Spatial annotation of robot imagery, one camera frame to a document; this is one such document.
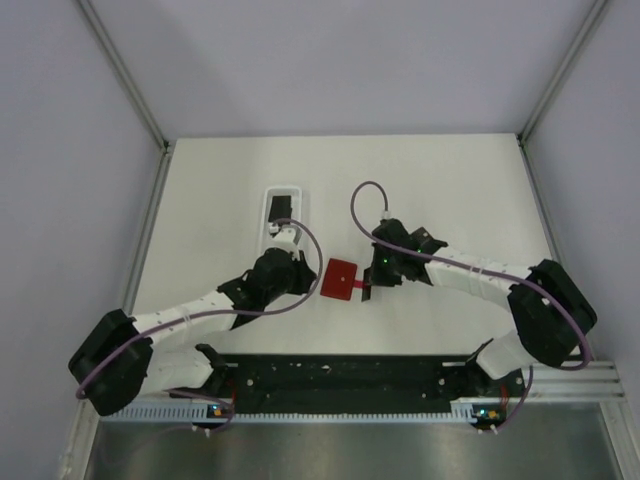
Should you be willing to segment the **red leather card holder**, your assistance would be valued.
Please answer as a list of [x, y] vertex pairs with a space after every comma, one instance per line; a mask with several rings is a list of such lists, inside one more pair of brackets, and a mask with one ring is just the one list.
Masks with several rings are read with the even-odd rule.
[[357, 264], [330, 258], [324, 273], [320, 295], [335, 300], [350, 301], [355, 290], [361, 291], [361, 282], [365, 280], [366, 269], [361, 271], [361, 276], [358, 276]]

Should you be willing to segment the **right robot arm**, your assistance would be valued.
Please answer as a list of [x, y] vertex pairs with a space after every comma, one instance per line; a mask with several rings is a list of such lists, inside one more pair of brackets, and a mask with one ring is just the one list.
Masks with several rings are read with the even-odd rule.
[[383, 219], [370, 233], [375, 240], [371, 286], [395, 287], [404, 280], [467, 293], [503, 308], [514, 328], [485, 342], [466, 374], [469, 388], [487, 396], [504, 377], [542, 363], [561, 368], [595, 326], [597, 314], [566, 270], [544, 259], [531, 267], [510, 266], [465, 254], [424, 228], [410, 233], [397, 219]]

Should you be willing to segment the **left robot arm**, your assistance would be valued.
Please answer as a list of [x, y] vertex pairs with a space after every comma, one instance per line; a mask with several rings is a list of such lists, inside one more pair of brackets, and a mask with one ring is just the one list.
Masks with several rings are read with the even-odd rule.
[[76, 396], [101, 416], [160, 393], [214, 399], [227, 382], [215, 339], [271, 315], [269, 305], [283, 296], [305, 302], [317, 285], [303, 252], [269, 248], [252, 268], [195, 300], [133, 316], [110, 311], [69, 360]]

